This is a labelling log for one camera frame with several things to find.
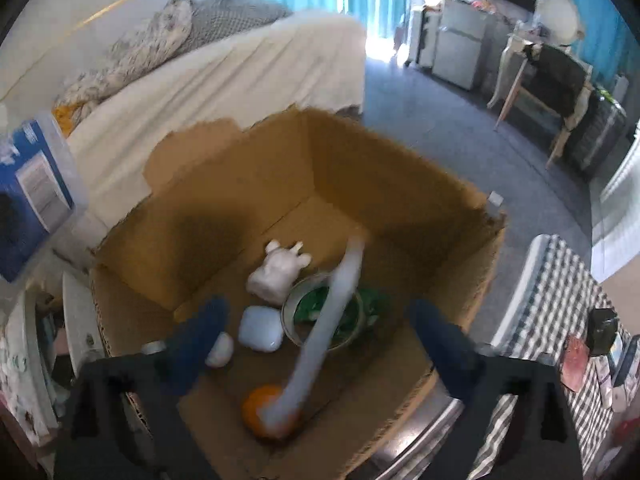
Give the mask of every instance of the sunlight on floor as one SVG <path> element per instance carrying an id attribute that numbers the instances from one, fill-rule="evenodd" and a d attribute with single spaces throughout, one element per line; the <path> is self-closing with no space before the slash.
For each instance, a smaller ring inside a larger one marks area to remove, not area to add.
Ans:
<path id="1" fill-rule="evenodd" d="M 409 56 L 409 47 L 407 45 L 402 44 L 400 49 L 398 49 L 398 52 L 396 52 L 394 50 L 394 40 L 386 38 L 367 38 L 365 51 L 367 53 L 367 57 L 377 59 L 378 61 L 383 61 L 385 63 L 390 63 L 394 56 L 396 56 L 398 66 L 402 65 Z"/>

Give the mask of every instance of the silver refrigerator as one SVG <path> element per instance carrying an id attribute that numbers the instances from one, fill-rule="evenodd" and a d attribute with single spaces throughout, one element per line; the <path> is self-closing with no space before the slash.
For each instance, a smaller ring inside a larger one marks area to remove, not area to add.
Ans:
<path id="1" fill-rule="evenodd" d="M 471 90 L 481 76 L 494 19 L 469 4 L 444 1 L 433 75 Z"/>

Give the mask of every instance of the gray floor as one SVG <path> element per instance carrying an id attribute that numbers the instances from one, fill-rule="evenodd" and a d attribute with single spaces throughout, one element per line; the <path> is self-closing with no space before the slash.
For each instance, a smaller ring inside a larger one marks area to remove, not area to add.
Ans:
<path id="1" fill-rule="evenodd" d="M 365 94 L 364 124 L 482 191 L 504 197 L 506 240 L 494 282 L 472 326 L 473 339 L 491 340 L 536 235 L 561 235 L 590 263 L 589 189 L 562 163 L 545 169 L 553 129 L 545 130 L 514 108 L 495 132 L 502 103 L 487 111 L 488 99 L 393 61 L 367 60 Z"/>

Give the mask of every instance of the black and white checkered tablecloth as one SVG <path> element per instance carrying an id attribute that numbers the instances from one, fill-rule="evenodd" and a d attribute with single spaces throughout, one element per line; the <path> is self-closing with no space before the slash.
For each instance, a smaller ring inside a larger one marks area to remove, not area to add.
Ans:
<path id="1" fill-rule="evenodd" d="M 547 237 L 537 270 L 537 273 L 535 270 L 532 273 L 530 294 L 523 298 L 520 311 L 514 316 L 513 329 L 505 334 L 498 350 L 505 356 L 528 360 L 535 360 L 546 353 L 558 364 L 568 335 L 585 339 L 591 309 L 611 308 L 612 305 L 584 262 L 557 235 Z M 622 327 L 619 331 L 626 345 L 630 335 Z M 582 389 L 577 393 L 565 389 L 565 393 L 580 445 L 582 470 L 586 472 L 613 417 L 611 409 L 602 407 L 598 378 L 591 360 Z M 470 479 L 491 471 L 506 436 L 515 403 L 516 397 L 510 395 L 498 401 Z M 407 475 L 409 469 L 413 474 L 417 470 L 424 470 L 445 437 L 446 433 L 439 436 L 438 445 L 431 442 L 430 450 L 421 454 L 419 460 L 414 461 L 414 466 L 404 468 L 402 473 Z"/>

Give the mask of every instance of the white ball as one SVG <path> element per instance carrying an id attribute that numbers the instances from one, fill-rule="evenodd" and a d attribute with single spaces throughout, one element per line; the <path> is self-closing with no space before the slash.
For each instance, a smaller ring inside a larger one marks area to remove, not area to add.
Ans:
<path id="1" fill-rule="evenodd" d="M 229 361 L 234 354 L 234 340 L 226 332 L 220 332 L 218 339 L 216 339 L 215 345 L 209 352 L 207 360 L 205 361 L 207 366 L 211 368 L 222 368 Z"/>

